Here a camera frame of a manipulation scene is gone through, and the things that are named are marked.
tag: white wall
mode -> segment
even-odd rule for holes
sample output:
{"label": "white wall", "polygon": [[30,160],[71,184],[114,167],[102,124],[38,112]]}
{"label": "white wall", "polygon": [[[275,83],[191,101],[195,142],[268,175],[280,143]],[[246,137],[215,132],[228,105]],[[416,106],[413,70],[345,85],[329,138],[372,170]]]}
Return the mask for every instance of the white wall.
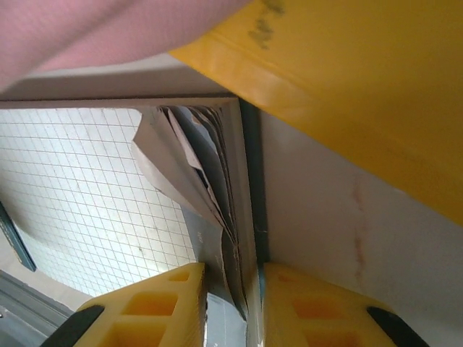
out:
{"label": "white wall", "polygon": [[0,233],[0,269],[73,311],[91,298],[49,278],[39,270],[33,273],[22,266],[3,233]]}
{"label": "white wall", "polygon": [[431,346],[463,346],[463,228],[264,116],[272,260],[389,304]]}
{"label": "white wall", "polygon": [[227,90],[168,54],[109,67],[32,74],[0,94],[0,100],[149,98],[207,95]]}

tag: black rubber edge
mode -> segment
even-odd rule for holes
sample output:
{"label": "black rubber edge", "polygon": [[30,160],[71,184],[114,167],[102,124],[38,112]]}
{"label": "black rubber edge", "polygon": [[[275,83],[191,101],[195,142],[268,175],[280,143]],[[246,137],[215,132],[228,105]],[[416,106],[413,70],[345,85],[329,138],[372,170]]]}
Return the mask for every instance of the black rubber edge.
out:
{"label": "black rubber edge", "polygon": [[397,314],[379,307],[368,307],[367,312],[397,347],[429,347]]}
{"label": "black rubber edge", "polygon": [[73,347],[103,311],[103,306],[94,305],[75,312],[41,347]]}

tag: pink fabric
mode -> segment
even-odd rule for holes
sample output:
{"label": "pink fabric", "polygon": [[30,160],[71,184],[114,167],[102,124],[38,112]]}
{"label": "pink fabric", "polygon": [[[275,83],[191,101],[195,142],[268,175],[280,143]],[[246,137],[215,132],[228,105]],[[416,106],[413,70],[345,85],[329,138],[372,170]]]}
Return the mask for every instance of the pink fabric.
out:
{"label": "pink fabric", "polygon": [[135,61],[182,46],[249,0],[0,0],[0,90],[36,70]]}

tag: yellow plastic block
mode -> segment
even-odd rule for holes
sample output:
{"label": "yellow plastic block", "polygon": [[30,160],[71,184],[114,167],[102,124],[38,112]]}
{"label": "yellow plastic block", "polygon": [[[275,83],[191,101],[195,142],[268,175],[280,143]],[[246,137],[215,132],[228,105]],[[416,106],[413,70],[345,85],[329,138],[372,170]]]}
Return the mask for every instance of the yellow plastic block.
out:
{"label": "yellow plastic block", "polygon": [[265,265],[266,347],[395,347],[367,313],[379,301],[289,267]]}
{"label": "yellow plastic block", "polygon": [[204,264],[194,263],[87,301],[103,313],[75,347],[202,346]]}

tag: yellow board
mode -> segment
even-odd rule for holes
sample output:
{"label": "yellow board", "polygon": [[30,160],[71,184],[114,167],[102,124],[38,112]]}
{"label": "yellow board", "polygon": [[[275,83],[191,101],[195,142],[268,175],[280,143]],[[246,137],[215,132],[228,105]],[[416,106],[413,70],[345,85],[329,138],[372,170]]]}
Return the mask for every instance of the yellow board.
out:
{"label": "yellow board", "polygon": [[171,54],[463,224],[462,13],[254,0]]}

